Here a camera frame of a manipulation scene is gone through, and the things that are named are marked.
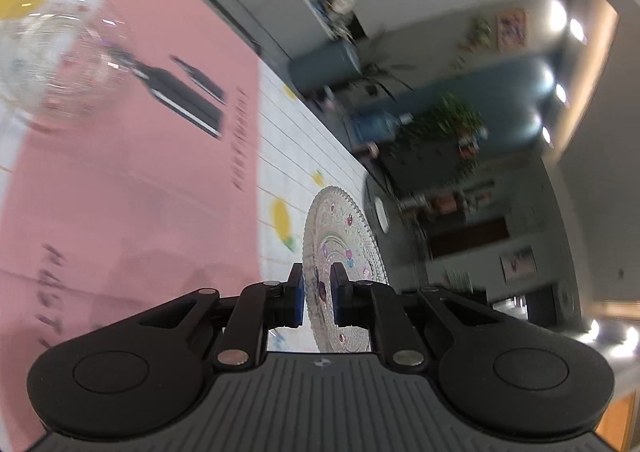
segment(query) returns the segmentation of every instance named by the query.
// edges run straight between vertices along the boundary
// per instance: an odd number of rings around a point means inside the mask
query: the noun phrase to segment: pink placemat
[[[29,132],[0,225],[0,404],[16,451],[42,434],[25,381],[46,346],[202,286],[236,295],[260,280],[258,57],[200,0],[112,1],[139,60],[188,84],[175,55],[225,90],[222,138],[136,79],[88,124]]]

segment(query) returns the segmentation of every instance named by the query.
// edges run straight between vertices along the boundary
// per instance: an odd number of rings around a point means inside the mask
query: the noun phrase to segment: framed picture
[[[502,262],[504,280],[507,283],[530,277],[537,272],[536,261],[533,258],[531,247],[501,255],[500,261]]]
[[[527,12],[517,8],[501,12],[497,17],[498,50],[510,52],[527,46]]]

